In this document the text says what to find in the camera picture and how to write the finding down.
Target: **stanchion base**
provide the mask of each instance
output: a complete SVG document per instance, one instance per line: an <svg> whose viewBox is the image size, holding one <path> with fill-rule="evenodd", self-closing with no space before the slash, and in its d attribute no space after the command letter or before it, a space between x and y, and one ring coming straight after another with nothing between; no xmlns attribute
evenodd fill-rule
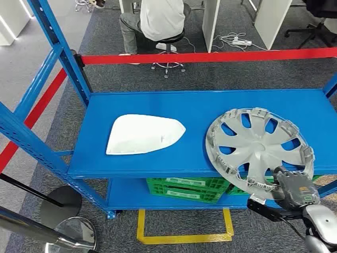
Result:
<svg viewBox="0 0 337 253"><path fill-rule="evenodd" d="M62 221L55 231L69 236L75 240L87 241L93 244L93 250L97 248L97 233L90 221L82 217L72 217ZM59 246L46 244L44 253L87 253L88 249L64 249Z"/></svg>
<svg viewBox="0 0 337 253"><path fill-rule="evenodd" d="M82 197L70 186L62 186L55 189L48 197L62 203L63 207L44 200L41 205L41 223L49 228L55 228L63 220L77 216L82 205Z"/></svg>

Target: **yellow floor marking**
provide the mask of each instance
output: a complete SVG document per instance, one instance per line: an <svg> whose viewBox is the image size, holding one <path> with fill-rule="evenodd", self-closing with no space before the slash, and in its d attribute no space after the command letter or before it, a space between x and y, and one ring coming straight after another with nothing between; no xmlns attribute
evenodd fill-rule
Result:
<svg viewBox="0 0 337 253"><path fill-rule="evenodd" d="M138 212L137 239L143 244L192 244L198 242L231 241L234 235L229 209L223 209L225 233L215 233L211 235L188 235L188 236L144 236L145 210Z"/></svg>

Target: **gray carpet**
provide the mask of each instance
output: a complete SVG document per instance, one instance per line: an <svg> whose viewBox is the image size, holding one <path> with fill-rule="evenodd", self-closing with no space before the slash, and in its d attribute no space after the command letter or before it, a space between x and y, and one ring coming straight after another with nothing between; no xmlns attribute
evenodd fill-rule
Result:
<svg viewBox="0 0 337 253"><path fill-rule="evenodd" d="M246 32L247 39L263 46L258 33L251 24L247 10L240 5L240 0L222 1L216 34ZM186 22L186 37L195 44L198 52L206 50L201 32L201 12L192 12ZM95 10L80 48L80 53L118 54L123 52L123 41L118 25L119 12L112 10ZM284 38L283 33L288 28L305 27L308 23L317 22L305 9L291 9L277 37L274 49L296 48L305 35L295 34ZM154 44L142 36L138 38L140 53L155 53ZM308 47L323 46L313 40ZM179 52L191 52L185 40L176 43ZM235 48L225 46L224 51ZM322 87L333 73L332 64L336 59L293 60L248 63L195 63L186 64L186 72L173 70L169 79L164 79L163 70L152 71L149 65L87 66L85 70L95 91L154 91L154 90L209 90L209 89L271 89L291 87ZM80 129L84 110L73 91L67 84L57 111L47 144L54 150L72 149ZM331 178L321 179L324 184ZM106 182L90 181L102 195ZM32 186L48 193L62 182L44 168L38 165ZM326 198L324 204L337 210L334 196ZM27 195L21 213L39 220L40 201ZM304 245L293 230L283 223L272 223L249 210L231 210L234 236L231 242L211 244L179 245L142 245L136 238L137 211L124 211L115 220L106 216L84 201L80 216L92 221L98 231L99 251L108 252L306 252ZM301 222L293 222L301 232ZM200 211L147 211L146 236L172 234L223 233L225 227L220 210ZM7 248L8 253L41 252L43 245L30 238L12 235Z"/></svg>

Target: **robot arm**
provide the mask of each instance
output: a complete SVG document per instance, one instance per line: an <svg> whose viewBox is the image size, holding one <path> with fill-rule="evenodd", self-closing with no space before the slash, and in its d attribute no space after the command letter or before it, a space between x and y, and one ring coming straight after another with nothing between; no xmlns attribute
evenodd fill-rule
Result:
<svg viewBox="0 0 337 253"><path fill-rule="evenodd" d="M305 241L309 252L329 253L337 251L337 217L330 209L320 205L318 192L307 175L286 171L277 167L274 182L284 193L284 199L277 201L283 209L271 208L254 195L248 199L247 207L271 221L284 221ZM288 220L302 219L306 226L305 238Z"/></svg>

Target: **blue shelf board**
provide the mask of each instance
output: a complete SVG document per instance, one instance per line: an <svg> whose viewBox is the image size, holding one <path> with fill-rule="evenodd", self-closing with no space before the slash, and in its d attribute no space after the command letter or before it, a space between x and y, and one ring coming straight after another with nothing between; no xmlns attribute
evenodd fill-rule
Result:
<svg viewBox="0 0 337 253"><path fill-rule="evenodd" d="M131 209L247 209L249 195L222 196L216 204L203 203L150 194L145 178L115 178L108 189L108 205L111 210ZM279 207L274 201L268 200L266 205Z"/></svg>
<svg viewBox="0 0 337 253"><path fill-rule="evenodd" d="M299 127L314 150L315 174L337 173L336 112L320 89L289 89L93 93L68 174L72 178L219 177L206 153L207 130L225 111L253 107L265 108ZM177 119L186 132L165 149L106 155L112 124L124 114Z"/></svg>

